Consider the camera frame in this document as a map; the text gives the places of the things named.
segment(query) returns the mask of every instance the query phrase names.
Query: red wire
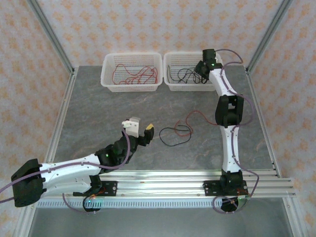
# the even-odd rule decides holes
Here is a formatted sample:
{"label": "red wire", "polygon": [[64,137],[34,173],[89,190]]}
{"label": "red wire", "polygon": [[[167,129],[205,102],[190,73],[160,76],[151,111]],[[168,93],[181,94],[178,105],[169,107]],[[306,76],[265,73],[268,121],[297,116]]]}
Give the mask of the red wire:
{"label": "red wire", "polygon": [[[126,80],[120,81],[118,84],[114,82],[114,74],[117,71],[118,67],[123,66],[128,74],[130,74],[132,77],[127,78]],[[141,82],[142,77],[148,77],[147,79],[145,78],[144,82]],[[143,67],[138,73],[133,74],[128,71],[126,66],[124,64],[118,64],[112,74],[112,82],[114,85],[121,85],[121,84],[133,84],[134,80],[137,80],[137,84],[145,84],[149,79],[152,77],[155,77],[155,84],[157,84],[157,76],[158,76],[158,70],[157,68],[151,68],[148,66]]]}
{"label": "red wire", "polygon": [[99,194],[104,193],[105,191],[106,191],[106,188],[102,187],[98,193],[92,194],[89,198],[90,198],[90,199],[91,199],[91,198],[94,198],[94,197],[98,196]]}
{"label": "red wire", "polygon": [[[180,137],[189,136],[190,134],[193,133],[193,128],[192,128],[192,127],[189,125],[189,123],[188,123],[188,118],[189,118],[189,117],[191,116],[191,114],[193,114],[193,113],[199,113],[200,115],[202,115],[202,116],[204,117],[204,119],[205,119],[209,124],[211,124],[211,125],[217,125],[217,124],[215,124],[215,123],[210,122],[202,112],[200,112],[200,111],[198,111],[198,110],[193,110],[193,111],[191,111],[191,112],[187,115],[187,117],[186,117],[186,124],[187,124],[187,126],[191,129],[191,132],[189,132],[188,134],[179,134],[179,133],[177,132],[177,130],[174,130],[174,132],[175,132],[176,134],[178,134]],[[177,123],[174,125],[174,128],[176,128],[176,127],[178,126],[178,123],[179,123],[180,121],[181,121],[181,120],[177,121]]]}

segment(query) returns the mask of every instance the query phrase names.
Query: white plastic basket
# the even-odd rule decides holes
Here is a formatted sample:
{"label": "white plastic basket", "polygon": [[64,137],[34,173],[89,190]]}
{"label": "white plastic basket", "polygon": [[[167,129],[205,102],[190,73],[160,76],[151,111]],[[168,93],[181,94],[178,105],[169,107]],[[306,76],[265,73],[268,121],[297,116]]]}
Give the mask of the white plastic basket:
{"label": "white plastic basket", "polygon": [[[202,52],[170,52],[163,57],[163,78],[164,82],[172,91],[214,91],[215,88],[208,80],[206,84],[195,84],[193,79],[185,83],[184,81],[173,81],[171,78],[178,80],[178,72],[184,68],[194,68],[202,60]],[[223,63],[221,56],[216,53],[216,62]],[[183,77],[186,70],[181,70],[179,76]]]}
{"label": "white plastic basket", "polygon": [[[156,68],[157,82],[151,78],[145,84],[118,84],[131,77],[123,66],[115,71],[119,64],[125,65],[132,74],[140,72],[144,67]],[[112,92],[155,91],[161,85],[162,77],[162,56],[159,53],[110,53],[103,62],[101,84]]]}

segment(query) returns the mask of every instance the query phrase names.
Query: black wire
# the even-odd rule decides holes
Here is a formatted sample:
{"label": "black wire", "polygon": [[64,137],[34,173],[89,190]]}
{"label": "black wire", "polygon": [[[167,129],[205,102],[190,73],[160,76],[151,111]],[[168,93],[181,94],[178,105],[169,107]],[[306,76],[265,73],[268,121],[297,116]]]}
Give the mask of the black wire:
{"label": "black wire", "polygon": [[100,210],[100,208],[86,208],[85,207],[85,201],[87,200],[87,198],[91,197],[92,195],[93,194],[86,196],[82,201],[82,207],[86,212],[93,212],[93,211],[96,212]]}
{"label": "black wire", "polygon": [[[178,145],[181,145],[181,144],[184,144],[184,143],[187,143],[190,139],[191,139],[191,136],[192,136],[192,133],[191,133],[191,129],[188,127],[188,126],[185,126],[185,125],[178,125],[178,126],[182,126],[182,127],[186,127],[188,130],[182,130],[182,129],[178,129],[178,128],[174,128],[174,127],[165,127],[163,128],[160,132],[159,132],[159,138],[160,140],[167,146],[169,147],[175,147],[175,146],[178,146]],[[174,145],[170,145],[170,144],[167,144],[163,141],[163,139],[161,138],[161,132],[166,130],[166,129],[172,129],[172,130],[175,130],[175,131],[182,131],[182,132],[190,132],[190,137],[188,138],[187,141],[185,142],[180,142],[180,143],[177,143],[177,144],[174,144]]]}
{"label": "black wire", "polygon": [[[185,74],[181,77],[181,76],[180,76],[180,73],[181,73],[183,70],[186,70],[186,71],[185,71]],[[206,84],[207,81],[208,81],[208,79],[202,78],[199,74],[197,74],[197,73],[194,71],[194,68],[182,68],[182,69],[180,69],[180,70],[178,71],[178,73],[177,73],[177,77],[178,77],[178,79],[172,78],[172,76],[171,76],[171,68],[170,68],[170,66],[168,65],[168,67],[167,67],[167,79],[168,79],[168,82],[169,82],[169,83],[170,83],[169,78],[171,78],[172,81],[175,81],[175,82],[177,82],[177,83],[183,82],[183,83],[185,83],[185,84],[188,83],[188,81],[190,80],[190,78],[193,79],[193,82],[194,82],[195,84],[200,84],[200,83]]]}
{"label": "black wire", "polygon": [[87,209],[86,207],[85,207],[85,201],[86,201],[86,199],[88,198],[88,197],[90,197],[91,195],[89,195],[89,196],[86,196],[84,199],[83,199],[83,201],[82,201],[82,207],[84,208],[84,210],[86,211],[86,212],[90,212],[91,211],[91,209],[89,210],[89,209]]}

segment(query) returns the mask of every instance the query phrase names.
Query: patterned wallpaper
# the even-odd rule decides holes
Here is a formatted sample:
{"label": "patterned wallpaper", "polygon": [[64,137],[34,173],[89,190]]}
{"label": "patterned wallpaper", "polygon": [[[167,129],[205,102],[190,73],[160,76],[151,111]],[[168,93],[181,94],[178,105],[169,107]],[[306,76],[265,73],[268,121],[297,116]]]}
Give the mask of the patterned wallpaper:
{"label": "patterned wallpaper", "polygon": [[294,0],[251,78],[284,177],[316,236],[316,4]]}
{"label": "patterned wallpaper", "polygon": [[[0,1],[0,187],[29,159],[43,162],[69,73],[26,0]],[[12,189],[0,194],[11,197]],[[20,209],[0,204],[0,236]]]}
{"label": "patterned wallpaper", "polygon": [[247,65],[281,2],[39,0],[75,67],[101,65],[110,52],[223,47],[236,50]]}

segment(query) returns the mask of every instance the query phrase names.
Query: white robotic arm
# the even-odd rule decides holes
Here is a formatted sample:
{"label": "white robotic arm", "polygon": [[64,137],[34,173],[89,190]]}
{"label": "white robotic arm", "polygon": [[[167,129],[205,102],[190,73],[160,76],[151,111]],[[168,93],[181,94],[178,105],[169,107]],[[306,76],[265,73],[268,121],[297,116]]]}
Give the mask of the white robotic arm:
{"label": "white robotic arm", "polygon": [[[209,79],[213,83],[215,90],[219,97],[223,95],[227,96],[234,96],[230,91],[236,93],[234,89],[231,87],[230,83],[228,82],[225,71],[222,72],[222,77],[225,82],[223,82],[221,78],[221,69],[214,69],[210,72]],[[236,127],[234,132],[232,132],[233,127],[235,125],[229,125],[228,127],[220,126],[222,138],[223,138],[223,151],[224,151],[224,161],[223,161],[223,170],[225,172],[230,171],[231,173],[238,172],[240,167],[236,164],[235,160],[233,159],[233,151],[232,145],[234,147],[235,152],[235,159],[239,162],[238,157],[238,130],[239,128]]]}
{"label": "white robotic arm", "polygon": [[214,49],[203,50],[203,61],[195,67],[201,77],[209,79],[219,96],[215,120],[223,137],[223,166],[220,180],[205,181],[207,196],[247,195],[238,157],[238,126],[242,119],[243,97],[240,97],[228,82],[225,70]]}
{"label": "white robotic arm", "polygon": [[124,122],[118,141],[86,157],[59,163],[39,164],[37,159],[27,161],[11,177],[16,207],[30,205],[48,195],[74,193],[77,196],[96,194],[103,187],[99,174],[111,172],[129,163],[138,145],[146,146],[154,136],[150,124],[139,136],[139,118]]}

